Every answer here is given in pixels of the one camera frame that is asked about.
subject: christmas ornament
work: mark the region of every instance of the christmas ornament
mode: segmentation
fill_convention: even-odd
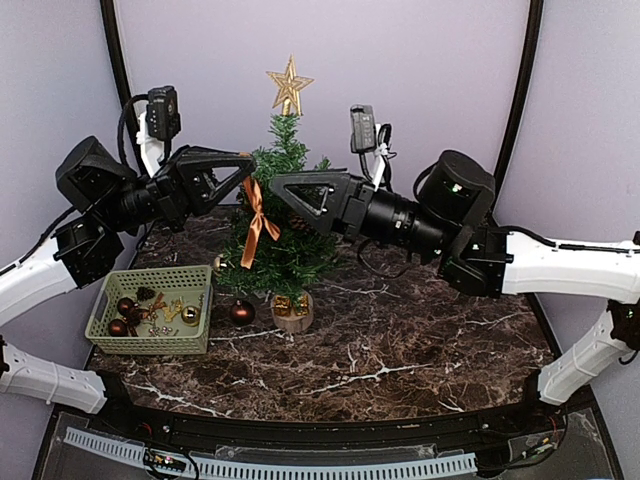
[[[229,309],[229,318],[234,325],[244,327],[256,318],[256,309],[246,300],[236,300]]]
[[[276,308],[278,303],[282,307],[285,305],[289,307],[287,315],[280,314],[286,313],[287,309]],[[276,296],[271,300],[271,307],[273,323],[285,332],[302,333],[313,323],[313,298],[307,292],[303,292],[296,302],[288,297]]]
[[[305,293],[300,297],[300,301],[297,305],[294,305],[293,310],[296,312],[296,316],[298,317],[309,315],[309,295]]]
[[[182,321],[190,326],[196,327],[200,323],[200,309],[189,305],[182,310]]]
[[[138,302],[146,302],[156,296],[156,292],[149,287],[140,287],[136,292]]]
[[[284,295],[276,295],[273,313],[279,317],[288,317],[291,314],[291,299]]]
[[[296,62],[293,55],[289,57],[289,63],[284,73],[267,72],[271,80],[278,86],[278,94],[273,107],[282,105],[282,115],[290,115],[291,107],[296,110],[296,114],[302,115],[300,105],[300,90],[313,82],[313,78],[298,77],[296,74]]]
[[[256,256],[262,227],[267,229],[271,238],[276,242],[280,238],[280,229],[264,216],[264,212],[262,211],[262,192],[260,191],[258,182],[252,181],[251,177],[247,177],[244,179],[244,182],[242,182],[242,185],[247,192],[247,197],[249,198],[251,207],[253,207],[253,211],[256,212],[253,220],[251,220],[251,225],[249,225],[249,234],[247,235],[247,242],[245,243],[242,261],[240,262],[240,265],[244,268],[250,269],[251,265],[253,265],[253,259]]]
[[[136,302],[131,300],[130,298],[124,297],[118,300],[118,304],[116,308],[118,313],[124,317],[126,317],[131,310],[133,310],[136,306]]]
[[[213,260],[213,271],[216,274],[219,274],[220,271],[223,268],[227,268],[227,263],[224,261],[224,255],[218,255],[214,260]]]
[[[126,337],[128,327],[121,319],[116,318],[109,322],[109,335],[112,337]]]

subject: lavender wall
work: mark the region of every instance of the lavender wall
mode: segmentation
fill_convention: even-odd
[[[266,145],[276,87],[293,53],[302,92],[300,138],[356,171],[349,107],[393,123],[394,186],[446,148],[492,169],[518,71],[528,2],[260,0],[118,2],[132,87],[171,83],[179,143],[232,150]]]
[[[22,255],[68,207],[55,170],[95,134],[115,151],[119,103],[98,2],[0,2],[0,265]],[[128,260],[120,258],[121,264]],[[95,286],[59,297],[0,329],[18,348],[82,367]],[[31,478],[51,409],[0,395],[0,478]]]
[[[629,239],[640,229],[640,8],[545,3],[529,98],[497,219],[556,238]],[[566,349],[604,302],[543,295]],[[593,382],[626,478],[640,478],[640,368]]]

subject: white robot arm segment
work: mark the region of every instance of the white robot arm segment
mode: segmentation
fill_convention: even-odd
[[[513,262],[505,266],[502,293],[528,292],[589,295],[620,303],[640,298],[640,254],[632,241],[620,243],[566,242],[591,248],[625,250],[566,250],[549,247],[523,233],[507,236],[507,253]]]
[[[105,385],[95,372],[75,370],[33,357],[13,345],[2,345],[8,366],[0,376],[0,393],[40,398],[98,413],[107,401]]]
[[[78,288],[67,267],[54,260],[58,251],[49,238],[23,263],[0,277],[0,327],[40,303]]]

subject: black plastic housing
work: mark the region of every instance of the black plastic housing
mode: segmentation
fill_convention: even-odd
[[[109,273],[124,250],[118,234],[106,230],[91,216],[67,223],[54,236],[58,252],[53,258],[64,263],[79,288]]]
[[[149,90],[147,104],[149,135],[163,142],[175,137],[182,128],[178,113],[178,92],[170,85]]]
[[[351,107],[351,131],[351,153],[367,153],[376,149],[376,121],[371,105]]]
[[[477,162],[445,150],[416,200],[433,218],[447,224],[476,226],[493,203],[495,180]]]
[[[107,201],[137,174],[118,162],[94,136],[82,140],[56,170],[58,190],[80,212]]]

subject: marble tabletop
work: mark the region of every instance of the marble tabletop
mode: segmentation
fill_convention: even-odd
[[[154,229],[134,268],[212,265],[234,207],[188,220],[179,234]],[[216,289],[204,355],[118,356],[96,348],[89,367],[119,372],[138,405],[246,420],[372,421],[469,412],[517,402],[524,379],[552,360],[522,296],[473,298],[437,278],[435,266],[396,280],[362,269],[355,248],[309,288],[315,320],[291,335],[273,324],[265,299]],[[394,265],[394,247],[370,262]],[[235,298],[258,311],[236,328]]]

